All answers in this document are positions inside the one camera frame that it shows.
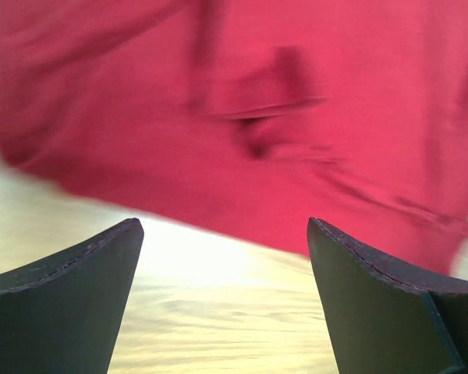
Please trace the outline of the red t-shirt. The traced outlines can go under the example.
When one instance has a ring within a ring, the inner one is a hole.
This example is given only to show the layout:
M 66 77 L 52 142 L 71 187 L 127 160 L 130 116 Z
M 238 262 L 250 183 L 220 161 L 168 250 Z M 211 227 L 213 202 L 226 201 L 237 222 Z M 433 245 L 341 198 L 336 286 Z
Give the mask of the red t-shirt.
M 468 1 L 0 1 L 0 156 L 288 252 L 321 218 L 446 274 Z

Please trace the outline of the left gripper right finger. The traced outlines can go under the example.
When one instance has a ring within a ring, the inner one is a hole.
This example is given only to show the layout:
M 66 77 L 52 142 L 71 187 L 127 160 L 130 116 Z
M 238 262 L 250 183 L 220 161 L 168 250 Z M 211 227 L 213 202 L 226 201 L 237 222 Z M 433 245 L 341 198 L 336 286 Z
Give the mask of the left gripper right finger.
M 468 373 L 468 280 L 310 219 L 307 242 L 338 370 Z

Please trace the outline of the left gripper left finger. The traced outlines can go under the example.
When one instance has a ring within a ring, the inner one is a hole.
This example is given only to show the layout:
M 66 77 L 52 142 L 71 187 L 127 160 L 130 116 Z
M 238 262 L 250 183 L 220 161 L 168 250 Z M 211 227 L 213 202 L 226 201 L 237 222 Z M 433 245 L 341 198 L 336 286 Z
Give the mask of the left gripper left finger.
M 106 373 L 143 240 L 127 219 L 0 273 L 0 373 Z

